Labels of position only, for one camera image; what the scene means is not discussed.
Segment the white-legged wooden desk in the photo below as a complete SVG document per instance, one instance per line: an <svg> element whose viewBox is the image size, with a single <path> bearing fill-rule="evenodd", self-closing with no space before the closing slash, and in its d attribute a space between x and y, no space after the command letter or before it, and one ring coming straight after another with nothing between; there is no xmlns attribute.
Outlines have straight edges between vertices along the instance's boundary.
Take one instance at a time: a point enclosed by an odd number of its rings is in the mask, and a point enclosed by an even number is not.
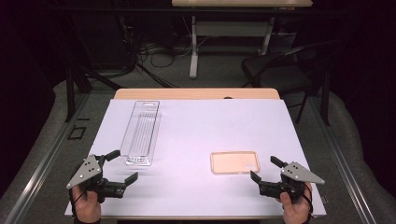
<svg viewBox="0 0 396 224"><path fill-rule="evenodd" d="M297 7L311 7L312 0L172 0L173 7L192 7L204 9L205 7L226 8L253 8L260 7L274 9L295 9ZM275 18L268 21L197 21L191 17L191 69L190 78L197 77L198 45L197 37L202 36L256 36L262 37L260 55L267 52L269 41L273 32Z"/></svg>

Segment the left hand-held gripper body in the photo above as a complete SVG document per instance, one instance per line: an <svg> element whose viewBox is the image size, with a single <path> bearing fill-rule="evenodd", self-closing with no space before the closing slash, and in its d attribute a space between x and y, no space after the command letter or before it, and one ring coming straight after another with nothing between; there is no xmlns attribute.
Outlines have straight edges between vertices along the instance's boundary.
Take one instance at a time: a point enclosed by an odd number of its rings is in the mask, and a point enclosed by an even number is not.
<svg viewBox="0 0 396 224"><path fill-rule="evenodd" d="M103 178L105 162L105 155L90 154L73 173L66 188L71 190L74 186L81 186L84 190L94 191L99 203L103 203L105 198L122 198L126 186Z"/></svg>

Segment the person's left hand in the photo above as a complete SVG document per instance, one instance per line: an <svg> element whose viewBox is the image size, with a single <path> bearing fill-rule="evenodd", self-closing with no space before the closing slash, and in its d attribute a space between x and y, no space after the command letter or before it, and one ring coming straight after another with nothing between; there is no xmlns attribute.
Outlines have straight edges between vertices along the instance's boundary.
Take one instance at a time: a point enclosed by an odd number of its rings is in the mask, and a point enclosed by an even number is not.
<svg viewBox="0 0 396 224"><path fill-rule="evenodd" d="M76 218L81 221L95 221L101 219L101 204L94 191L83 191L80 186L72 188L72 203L75 207Z"/></svg>

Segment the beige phone case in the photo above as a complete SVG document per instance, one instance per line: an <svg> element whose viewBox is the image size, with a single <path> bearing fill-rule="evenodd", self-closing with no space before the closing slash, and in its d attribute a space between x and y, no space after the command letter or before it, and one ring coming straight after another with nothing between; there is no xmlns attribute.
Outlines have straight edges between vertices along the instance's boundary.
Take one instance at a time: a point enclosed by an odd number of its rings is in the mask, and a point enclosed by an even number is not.
<svg viewBox="0 0 396 224"><path fill-rule="evenodd" d="M247 174L259 172L260 164L254 151L213 152L210 156L214 174Z"/></svg>

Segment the metal floor rail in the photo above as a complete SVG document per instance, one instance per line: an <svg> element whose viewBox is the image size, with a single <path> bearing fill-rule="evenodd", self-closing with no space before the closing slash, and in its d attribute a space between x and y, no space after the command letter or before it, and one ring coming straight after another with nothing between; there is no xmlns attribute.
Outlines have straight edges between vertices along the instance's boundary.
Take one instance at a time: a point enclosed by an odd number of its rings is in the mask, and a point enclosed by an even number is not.
<svg viewBox="0 0 396 224"><path fill-rule="evenodd" d="M335 135L333 134L331 127L327 126L321 117L318 101L316 99L310 98L308 102L313 110L318 125L328 142L332 159L338 169L341 178L343 179L348 195L361 219L361 223L376 224L375 217L368 203L366 202L365 197L363 196L358 182L356 181L354 175L349 168L349 165L347 164L344 154L342 153L342 150L336 141Z"/></svg>
<svg viewBox="0 0 396 224"><path fill-rule="evenodd" d="M61 93L56 96L49 118L21 169L0 199L0 224L22 223L89 97L89 94L80 94L74 114L67 119L66 98Z"/></svg>

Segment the person's right hand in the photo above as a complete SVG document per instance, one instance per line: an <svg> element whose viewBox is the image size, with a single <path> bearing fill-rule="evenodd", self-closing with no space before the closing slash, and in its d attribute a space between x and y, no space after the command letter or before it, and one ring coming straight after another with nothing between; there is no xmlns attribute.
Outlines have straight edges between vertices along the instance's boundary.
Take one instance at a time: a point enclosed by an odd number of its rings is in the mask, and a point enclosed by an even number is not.
<svg viewBox="0 0 396 224"><path fill-rule="evenodd" d="M312 187L310 183L304 183L304 196L298 202L293 203L287 192L280 194L284 213L285 224L307 224L311 217L310 209L312 203Z"/></svg>

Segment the black floor socket frame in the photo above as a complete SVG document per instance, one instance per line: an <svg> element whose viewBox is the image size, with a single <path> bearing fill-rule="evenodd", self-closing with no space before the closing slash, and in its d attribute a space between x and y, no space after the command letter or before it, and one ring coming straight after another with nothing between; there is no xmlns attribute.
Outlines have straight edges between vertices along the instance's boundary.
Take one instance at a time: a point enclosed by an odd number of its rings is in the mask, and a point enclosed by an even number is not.
<svg viewBox="0 0 396 224"><path fill-rule="evenodd" d="M86 127L74 126L67 136L68 140L81 140L86 132Z"/></svg>

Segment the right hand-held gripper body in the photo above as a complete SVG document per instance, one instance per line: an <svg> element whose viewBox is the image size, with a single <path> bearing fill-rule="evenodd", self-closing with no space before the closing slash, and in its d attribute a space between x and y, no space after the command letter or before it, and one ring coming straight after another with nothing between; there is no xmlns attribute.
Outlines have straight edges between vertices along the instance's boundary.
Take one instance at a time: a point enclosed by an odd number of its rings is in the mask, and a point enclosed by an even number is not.
<svg viewBox="0 0 396 224"><path fill-rule="evenodd" d="M260 195L279 199L282 192L287 192L294 203L304 196L304 183L324 184L325 181L312 173L300 163L293 161L285 168L280 168L279 182L262 181L259 186Z"/></svg>

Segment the black folding chair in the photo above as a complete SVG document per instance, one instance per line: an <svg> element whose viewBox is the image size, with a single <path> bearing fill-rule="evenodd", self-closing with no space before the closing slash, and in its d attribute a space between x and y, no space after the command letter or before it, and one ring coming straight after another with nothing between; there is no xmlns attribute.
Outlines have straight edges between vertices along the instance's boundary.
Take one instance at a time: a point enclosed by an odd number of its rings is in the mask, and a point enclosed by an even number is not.
<svg viewBox="0 0 396 224"><path fill-rule="evenodd" d="M331 73L340 50L340 43L332 40L246 58L241 64L247 77L244 87L273 88L280 97L303 92L299 123L307 99L322 90L323 70L329 68Z"/></svg>

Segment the black metal stand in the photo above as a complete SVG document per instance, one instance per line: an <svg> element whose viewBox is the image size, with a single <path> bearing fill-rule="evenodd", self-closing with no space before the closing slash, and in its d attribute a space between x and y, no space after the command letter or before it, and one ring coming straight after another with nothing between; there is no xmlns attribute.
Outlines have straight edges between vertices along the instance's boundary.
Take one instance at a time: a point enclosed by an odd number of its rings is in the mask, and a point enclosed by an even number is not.
<svg viewBox="0 0 396 224"><path fill-rule="evenodd" d="M78 87L82 93L91 93L90 77L115 91L120 89L120 85L92 70L84 43L73 20L70 16L67 16L64 20L68 23L64 28L68 33L68 47L65 51L69 61L66 79L67 117L65 121L69 122L77 113L75 87Z"/></svg>
<svg viewBox="0 0 396 224"><path fill-rule="evenodd" d="M331 74L329 68L323 70L322 94L320 103L320 116L323 122L329 126L329 98L330 98Z"/></svg>

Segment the clear plastic packaging tray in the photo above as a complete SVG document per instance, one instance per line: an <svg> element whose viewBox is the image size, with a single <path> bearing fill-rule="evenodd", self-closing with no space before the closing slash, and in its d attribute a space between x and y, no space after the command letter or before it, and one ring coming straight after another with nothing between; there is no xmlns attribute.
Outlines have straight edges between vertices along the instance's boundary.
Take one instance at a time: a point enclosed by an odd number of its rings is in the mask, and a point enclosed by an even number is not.
<svg viewBox="0 0 396 224"><path fill-rule="evenodd" d="M161 122L159 101L136 101L120 153L128 165L150 166Z"/></svg>

